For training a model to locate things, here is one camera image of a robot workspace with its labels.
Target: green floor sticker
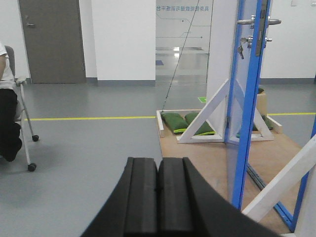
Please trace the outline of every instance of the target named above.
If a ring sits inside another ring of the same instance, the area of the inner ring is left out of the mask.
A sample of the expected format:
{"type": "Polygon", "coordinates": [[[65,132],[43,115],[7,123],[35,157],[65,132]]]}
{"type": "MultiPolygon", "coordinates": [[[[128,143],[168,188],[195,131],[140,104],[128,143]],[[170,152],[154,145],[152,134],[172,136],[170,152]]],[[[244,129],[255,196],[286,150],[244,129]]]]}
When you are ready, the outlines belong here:
{"type": "Polygon", "coordinates": [[[206,103],[206,97],[198,97],[198,100],[201,102],[201,103],[206,103]]]}

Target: door hinge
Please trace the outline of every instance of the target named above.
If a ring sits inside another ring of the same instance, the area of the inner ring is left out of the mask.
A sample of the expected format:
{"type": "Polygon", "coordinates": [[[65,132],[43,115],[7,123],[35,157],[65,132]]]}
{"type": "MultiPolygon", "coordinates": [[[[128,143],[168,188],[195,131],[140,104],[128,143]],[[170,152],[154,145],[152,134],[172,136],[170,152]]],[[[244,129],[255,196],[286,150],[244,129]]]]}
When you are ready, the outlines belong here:
{"type": "Polygon", "coordinates": [[[230,116],[226,116],[226,128],[229,128],[230,122],[231,122],[231,117],[230,116]]]}

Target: rope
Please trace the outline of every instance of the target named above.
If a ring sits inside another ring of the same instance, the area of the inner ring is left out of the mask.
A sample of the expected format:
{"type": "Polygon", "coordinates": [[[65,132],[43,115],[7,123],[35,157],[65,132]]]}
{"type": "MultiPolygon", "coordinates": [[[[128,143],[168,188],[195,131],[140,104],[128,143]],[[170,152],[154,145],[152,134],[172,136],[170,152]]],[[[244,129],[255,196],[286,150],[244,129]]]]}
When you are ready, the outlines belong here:
{"type": "Polygon", "coordinates": [[[164,107],[165,107],[165,105],[166,105],[166,102],[167,102],[167,99],[168,99],[168,96],[169,96],[169,92],[170,92],[170,89],[171,89],[171,85],[172,85],[174,76],[175,76],[175,74],[176,74],[176,72],[177,72],[177,68],[178,68],[178,65],[179,65],[179,62],[180,62],[180,59],[181,59],[181,56],[182,56],[182,52],[183,52],[184,46],[186,45],[188,35],[189,35],[189,33],[190,33],[190,29],[191,29],[191,26],[192,26],[192,22],[193,22],[193,20],[194,20],[194,17],[195,17],[195,15],[196,15],[196,12],[197,12],[197,7],[198,7],[198,4],[199,4],[199,1],[200,1],[200,0],[197,0],[197,5],[196,5],[196,8],[195,8],[195,10],[194,10],[194,14],[193,14],[192,20],[191,20],[191,22],[190,22],[189,30],[188,30],[187,35],[186,35],[186,38],[185,38],[185,40],[184,40],[183,47],[182,47],[181,52],[180,52],[180,55],[179,55],[179,59],[178,59],[176,68],[175,68],[175,70],[174,70],[174,73],[173,73],[173,76],[172,76],[172,79],[171,79],[171,82],[170,82],[170,85],[169,85],[169,89],[168,89],[166,98],[165,98],[164,103],[163,103],[163,106],[162,106],[162,112],[163,112],[164,107]]]}

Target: chair wheel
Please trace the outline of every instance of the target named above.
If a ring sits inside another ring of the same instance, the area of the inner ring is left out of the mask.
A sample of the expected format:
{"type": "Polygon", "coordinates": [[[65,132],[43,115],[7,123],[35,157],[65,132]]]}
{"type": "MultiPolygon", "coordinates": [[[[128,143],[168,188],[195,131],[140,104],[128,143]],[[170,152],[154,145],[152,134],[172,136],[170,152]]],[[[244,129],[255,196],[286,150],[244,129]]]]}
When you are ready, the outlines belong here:
{"type": "Polygon", "coordinates": [[[37,142],[38,140],[39,140],[39,136],[38,135],[34,135],[34,136],[32,136],[32,140],[33,140],[33,142],[37,142]]]}
{"type": "Polygon", "coordinates": [[[28,165],[28,171],[33,172],[36,170],[36,164],[35,163],[31,163],[28,165]]]}

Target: white shirt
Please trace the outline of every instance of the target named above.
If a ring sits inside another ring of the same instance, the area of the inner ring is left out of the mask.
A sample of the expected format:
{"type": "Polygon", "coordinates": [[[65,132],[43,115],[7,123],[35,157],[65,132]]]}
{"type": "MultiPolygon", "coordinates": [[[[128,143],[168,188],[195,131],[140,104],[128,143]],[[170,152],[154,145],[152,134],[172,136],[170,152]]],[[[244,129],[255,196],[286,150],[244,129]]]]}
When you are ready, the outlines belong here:
{"type": "Polygon", "coordinates": [[[5,69],[2,75],[2,78],[0,79],[0,89],[11,89],[13,90],[15,86],[14,82],[14,76],[12,74],[11,68],[10,68],[10,62],[9,62],[9,56],[5,50],[4,45],[0,42],[0,56],[4,55],[5,56],[5,69]]]}

